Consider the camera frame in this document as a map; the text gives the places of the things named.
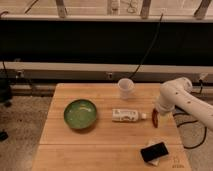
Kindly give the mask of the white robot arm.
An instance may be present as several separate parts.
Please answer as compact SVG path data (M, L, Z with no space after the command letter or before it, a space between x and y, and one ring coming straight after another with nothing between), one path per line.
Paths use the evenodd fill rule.
M192 82L186 77L164 82L155 109L165 115L178 106L213 131L213 105L191 95L192 88Z

